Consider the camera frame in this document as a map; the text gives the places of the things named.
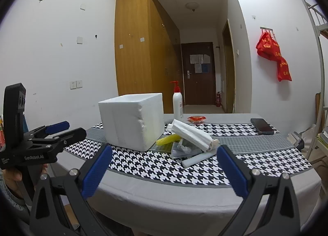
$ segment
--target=yellow object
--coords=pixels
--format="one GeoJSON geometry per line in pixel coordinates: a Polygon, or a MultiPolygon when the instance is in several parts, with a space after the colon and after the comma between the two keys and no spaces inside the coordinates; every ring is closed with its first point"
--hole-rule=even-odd
{"type": "Polygon", "coordinates": [[[164,138],[161,138],[161,139],[158,139],[156,141],[156,144],[157,145],[165,145],[165,144],[169,144],[169,143],[172,143],[174,141],[180,141],[181,140],[181,137],[177,134],[172,134],[172,135],[168,135],[164,138]]]}

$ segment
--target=wooden wardrobe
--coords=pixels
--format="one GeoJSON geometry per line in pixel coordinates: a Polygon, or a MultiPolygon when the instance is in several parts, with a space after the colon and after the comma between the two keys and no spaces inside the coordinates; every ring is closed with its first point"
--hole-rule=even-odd
{"type": "Polygon", "coordinates": [[[116,0],[115,66],[119,95],[161,92],[173,113],[173,83],[183,92],[180,33],[158,0],[116,0]]]}

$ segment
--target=fire extinguisher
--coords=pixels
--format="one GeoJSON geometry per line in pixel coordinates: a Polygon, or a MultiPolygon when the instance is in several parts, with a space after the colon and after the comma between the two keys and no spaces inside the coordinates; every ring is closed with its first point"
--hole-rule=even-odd
{"type": "Polygon", "coordinates": [[[217,107],[221,106],[221,93],[220,92],[216,93],[216,106],[217,107]]]}

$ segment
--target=human hand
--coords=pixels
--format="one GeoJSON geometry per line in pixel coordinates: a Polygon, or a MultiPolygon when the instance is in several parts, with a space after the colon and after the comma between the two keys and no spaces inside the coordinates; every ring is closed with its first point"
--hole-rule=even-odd
{"type": "MultiPolygon", "coordinates": [[[[48,164],[42,165],[42,170],[41,170],[40,175],[47,173],[47,170],[46,170],[47,167],[48,167],[48,164]]],[[[23,195],[22,195],[21,191],[19,190],[18,185],[16,183],[16,181],[22,181],[22,173],[16,168],[3,169],[2,173],[3,173],[3,178],[4,178],[4,181],[7,185],[7,187],[12,192],[14,192],[14,196],[16,196],[18,198],[23,198],[23,195]]]]}

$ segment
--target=white lotion bottle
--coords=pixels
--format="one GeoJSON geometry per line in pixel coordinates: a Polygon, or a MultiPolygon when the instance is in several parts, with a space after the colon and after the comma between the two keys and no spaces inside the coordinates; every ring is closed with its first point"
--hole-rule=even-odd
{"type": "Polygon", "coordinates": [[[174,94],[173,94],[173,118],[175,120],[183,121],[183,103],[182,94],[180,92],[179,82],[171,81],[174,83],[174,94]]]}

